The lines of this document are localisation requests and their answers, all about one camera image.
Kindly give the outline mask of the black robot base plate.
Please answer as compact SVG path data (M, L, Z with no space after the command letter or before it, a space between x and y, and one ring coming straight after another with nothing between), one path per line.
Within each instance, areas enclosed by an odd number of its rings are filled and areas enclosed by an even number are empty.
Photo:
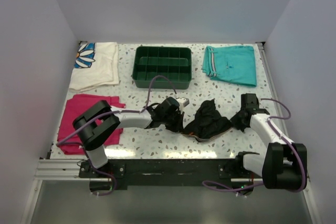
M84 161L79 178L90 180L92 192L107 190L111 175L117 180L116 189L129 186L201 186L211 180L230 188L259 184L262 178L252 172L227 172L231 159L110 159L108 167L96 172Z

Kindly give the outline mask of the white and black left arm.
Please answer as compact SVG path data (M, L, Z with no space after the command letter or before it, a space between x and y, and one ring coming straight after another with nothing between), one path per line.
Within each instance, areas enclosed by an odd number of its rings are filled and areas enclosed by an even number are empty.
M108 174L108 158L103 145L115 130L153 129L164 125L171 132L180 132L183 129L183 110L189 103L187 98L168 97L142 111L113 107L105 100L94 104L72 123L91 161L91 173L97 178Z

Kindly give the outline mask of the black striped underwear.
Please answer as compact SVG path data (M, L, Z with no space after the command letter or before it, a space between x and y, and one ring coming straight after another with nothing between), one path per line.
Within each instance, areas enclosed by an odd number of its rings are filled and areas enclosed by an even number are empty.
M196 111L194 120L187 126L183 126L183 116L183 113L179 115L173 123L165 126L166 129L193 137L198 142L209 142L233 127L232 122L217 110L215 99L204 101Z

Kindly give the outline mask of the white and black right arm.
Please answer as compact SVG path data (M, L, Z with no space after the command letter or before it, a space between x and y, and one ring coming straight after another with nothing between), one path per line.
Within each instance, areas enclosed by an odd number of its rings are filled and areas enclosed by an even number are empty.
M234 173L246 178L252 172L260 176L268 189L284 189L300 192L307 185L307 148L295 143L274 123L274 119L288 120L285 117L271 115L261 108L254 93L241 95L240 110L231 118L233 127L244 131L252 129L262 140L267 150L265 155L256 152L239 152L234 159Z

